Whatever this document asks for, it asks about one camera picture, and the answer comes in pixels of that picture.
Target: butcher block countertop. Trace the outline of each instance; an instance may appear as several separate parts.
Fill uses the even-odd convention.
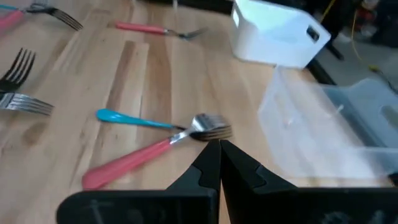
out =
[[[21,47],[36,51],[34,69],[20,92],[55,106],[49,117],[0,111],[1,224],[55,223],[59,203],[81,191],[81,177],[89,168],[171,134],[101,123],[95,117],[101,108],[183,126],[198,113],[222,114],[232,124],[232,143],[295,185],[390,185],[376,179],[291,178],[281,171],[257,120],[273,68],[233,57],[228,16],[127,0],[53,3],[84,29],[74,32],[50,16],[34,15],[0,38],[1,71],[8,70]],[[209,31],[188,42],[117,30],[115,20]],[[313,80],[306,71],[295,76]],[[346,137],[325,131],[337,141]],[[106,189],[165,189],[205,145],[186,139]],[[229,223],[223,198],[220,223]]]

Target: clear plastic container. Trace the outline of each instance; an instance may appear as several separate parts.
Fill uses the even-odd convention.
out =
[[[258,111],[269,150],[286,174],[367,179],[398,171],[395,118],[385,113],[398,114],[398,98],[382,81],[342,88],[306,82],[293,72],[275,68]],[[365,145],[353,121],[386,147]]]

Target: red handle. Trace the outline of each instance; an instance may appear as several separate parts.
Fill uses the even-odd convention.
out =
[[[170,146],[170,140],[166,139],[89,170],[83,176],[83,188],[86,190],[98,189],[139,165],[159,156],[170,149]]]
[[[10,12],[8,15],[0,19],[0,30],[7,29],[10,26],[17,24],[24,17],[24,13],[20,10]]]
[[[142,25],[142,24],[131,24],[131,23],[127,23],[127,22],[116,22],[115,27],[118,29],[149,32],[152,34],[165,34],[165,31],[166,31],[162,27],[148,26],[148,25]]]

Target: yellow cable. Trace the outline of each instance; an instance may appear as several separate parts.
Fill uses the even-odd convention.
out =
[[[335,1],[336,1],[336,0],[331,0],[331,1],[330,1],[330,3],[329,3],[329,5],[328,5],[328,7],[326,8],[325,12],[323,12],[323,15],[322,15],[322,17],[321,17],[321,20],[320,20],[319,22],[322,22],[322,21],[325,19],[326,15],[329,13],[329,11],[330,11],[331,7],[333,6],[333,4],[335,3]]]
[[[359,59],[359,61],[361,63],[365,64],[370,71],[372,71],[372,72],[380,72],[380,69],[379,69],[379,67],[377,65],[367,65],[364,62],[364,60],[362,59],[362,57],[359,55],[358,51],[356,50],[355,41],[354,41],[354,30],[355,30],[356,16],[357,16],[357,10],[355,10],[353,26],[351,28],[351,45],[353,46],[354,53],[355,53],[356,57]]]
[[[395,92],[396,94],[398,94],[398,90],[395,89],[395,87],[393,86],[393,84],[390,82],[390,80],[384,76],[384,73],[380,70],[380,68],[377,65],[368,65],[365,63],[365,61],[361,58],[361,56],[359,55],[358,51],[356,50],[355,47],[355,41],[354,41],[354,30],[355,30],[355,23],[356,23],[356,15],[357,15],[357,10],[355,10],[355,14],[354,14],[354,21],[353,21],[353,26],[351,28],[351,45],[353,46],[353,50],[355,52],[356,57],[358,58],[358,60],[363,63],[364,65],[366,65],[368,67],[368,69],[371,72],[374,72],[376,74],[379,75],[380,78],[382,78],[390,87],[390,89]]]

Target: white plastic bin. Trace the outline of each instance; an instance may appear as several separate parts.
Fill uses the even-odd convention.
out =
[[[234,0],[231,46],[237,58],[304,68],[330,34],[307,12],[267,1]]]
[[[377,111],[382,111],[380,108],[398,102],[395,95],[396,101],[385,96],[388,98],[386,103],[374,98],[373,101],[377,101],[375,104],[361,98],[361,95],[353,98],[354,87],[309,83],[294,79],[297,76],[290,72],[286,68],[275,68],[258,111],[269,150],[287,175],[367,179],[385,177],[398,171],[397,148],[363,146],[342,116],[357,116],[362,120],[372,117],[375,119],[370,122],[372,126],[377,119],[384,119],[377,115]],[[363,91],[376,92],[378,82],[363,80],[355,88],[358,90],[359,86],[365,86]],[[337,106],[331,103],[330,98],[337,102]],[[358,113],[361,107],[353,106],[351,101],[367,105],[364,108],[373,103],[377,108],[372,110],[371,116],[363,116]],[[398,138],[396,128],[388,134]]]

